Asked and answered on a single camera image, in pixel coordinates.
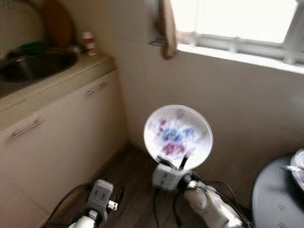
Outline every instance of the wooden cutting board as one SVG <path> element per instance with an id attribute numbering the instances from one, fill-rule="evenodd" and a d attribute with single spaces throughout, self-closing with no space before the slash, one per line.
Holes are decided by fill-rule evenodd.
<path id="1" fill-rule="evenodd" d="M 41 13 L 54 45 L 67 48 L 74 37 L 74 26 L 66 8 L 57 0 L 46 0 Z"/>

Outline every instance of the window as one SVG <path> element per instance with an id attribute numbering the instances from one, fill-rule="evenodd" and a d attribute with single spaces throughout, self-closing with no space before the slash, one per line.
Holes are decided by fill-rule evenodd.
<path id="1" fill-rule="evenodd" d="M 304 62 L 304 0 L 171 1 L 183 44 Z"/>

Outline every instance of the drawer handle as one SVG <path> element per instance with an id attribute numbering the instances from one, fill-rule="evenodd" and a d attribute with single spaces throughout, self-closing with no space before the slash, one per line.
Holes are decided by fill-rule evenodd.
<path id="1" fill-rule="evenodd" d="M 97 92 L 98 90 L 106 88 L 108 85 L 109 85 L 108 82 L 103 82 L 102 84 L 97 86 L 95 89 L 92 89 L 92 90 L 88 91 L 86 94 L 91 95 L 92 93 Z"/>
<path id="2" fill-rule="evenodd" d="M 38 118 L 34 121 L 31 125 L 21 129 L 20 131 L 14 132 L 13 137 L 18 138 L 19 136 L 23 135 L 24 133 L 28 132 L 29 130 L 39 126 L 40 124 L 44 123 L 46 120 L 44 118 Z"/>

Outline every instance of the cabinet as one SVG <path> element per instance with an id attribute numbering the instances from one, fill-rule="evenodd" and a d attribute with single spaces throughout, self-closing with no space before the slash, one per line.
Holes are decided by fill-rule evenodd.
<path id="1" fill-rule="evenodd" d="M 0 227 L 37 227 L 47 213 L 0 173 Z"/>
<path id="2" fill-rule="evenodd" d="M 69 190 L 89 181 L 126 141 L 115 70 L 1 131 L 0 172 L 36 205 L 34 213 L 42 222 Z M 3 197 L 0 213 L 6 210 Z M 22 219 L 33 218 L 32 213 L 24 211 Z M 15 219 L 11 212 L 4 216 L 6 221 Z"/>

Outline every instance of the stainless steel sink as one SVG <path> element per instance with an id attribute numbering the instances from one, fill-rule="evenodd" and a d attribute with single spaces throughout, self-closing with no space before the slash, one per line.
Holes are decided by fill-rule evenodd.
<path id="1" fill-rule="evenodd" d="M 0 96 L 62 72 L 77 61 L 74 54 L 49 51 L 0 62 Z"/>

